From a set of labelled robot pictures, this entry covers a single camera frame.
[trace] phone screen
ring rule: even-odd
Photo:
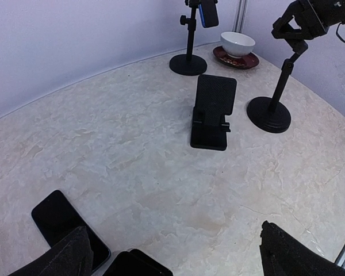
[[[110,250],[108,247],[85,223],[61,191],[52,192],[38,204],[32,211],[32,217],[51,247],[76,227],[85,226],[93,251],[92,271],[95,271],[109,259]]]
[[[103,276],[165,276],[165,274],[132,253],[122,252],[117,255]]]
[[[156,268],[158,271],[160,271],[160,276],[173,276],[173,273],[164,267],[162,264],[158,263],[157,261],[153,260],[151,257],[143,253],[142,251],[138,249],[133,249],[131,251],[131,254],[133,254],[135,257],[139,258],[145,263],[148,263],[150,266]]]

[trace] stand base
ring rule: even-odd
[[[292,122],[290,112],[282,103],[278,103],[276,111],[270,112],[271,98],[258,97],[250,101],[247,106],[249,119],[260,129],[271,133],[287,131]]]
[[[226,132],[220,128],[206,127],[191,129],[190,146],[205,150],[225,151],[228,147]]]
[[[170,69],[180,75],[198,76],[206,72],[207,63],[199,56],[193,55],[191,61],[188,62],[186,55],[178,55],[170,60]]]

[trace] white wall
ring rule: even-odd
[[[198,28],[196,45],[232,29],[236,1],[217,8],[220,26]],[[0,117],[89,76],[184,48],[181,14],[190,15],[184,0],[0,0]]]
[[[283,40],[271,35],[272,24],[292,0],[249,0],[244,33],[256,42],[255,52],[280,67],[293,52]],[[336,28],[310,41],[309,50],[297,61],[293,76],[345,116],[345,44],[335,36]],[[340,27],[345,38],[345,26]]]

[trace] black phone stand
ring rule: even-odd
[[[224,151],[236,93],[236,80],[222,76],[200,75],[193,109],[190,145],[193,148]]]
[[[302,1],[301,3],[295,1],[293,4],[291,4],[285,15],[275,22],[274,30],[272,31],[272,34],[275,38],[284,38],[294,51],[294,55],[290,59],[286,59],[282,65],[281,75],[273,97],[254,98],[247,106],[247,114],[253,124],[255,124],[258,128],[270,133],[282,133],[287,131],[290,127],[292,116],[290,115],[290,112],[286,106],[280,103],[280,98],[285,89],[286,83],[293,72],[294,63],[308,49],[308,44],[304,40],[309,39],[309,37],[306,36],[307,29],[301,28],[301,31],[299,32],[298,30],[294,30],[289,25],[290,20],[292,20],[294,17],[293,13],[297,13],[299,11],[298,5],[302,5]],[[309,15],[309,13],[306,13],[305,11],[302,11],[302,14],[302,16]],[[299,23],[308,23],[308,21],[305,19],[298,19],[299,21],[297,22]]]
[[[185,1],[185,4],[191,8],[190,18],[186,18],[186,16],[180,18],[181,25],[188,25],[186,54],[174,56],[170,60],[170,69],[184,76],[198,76],[207,70],[207,62],[203,58],[193,55],[194,32],[197,29],[196,12],[200,2],[200,0]]]

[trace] marble table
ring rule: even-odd
[[[0,119],[0,275],[49,250],[30,213],[60,189],[113,252],[139,248],[174,275],[263,275],[261,224],[278,224],[334,261],[345,242],[345,118],[294,79],[280,135],[247,118],[279,69],[249,71],[195,53],[207,74],[236,78],[224,152],[189,146],[197,77],[176,53],[86,79]]]

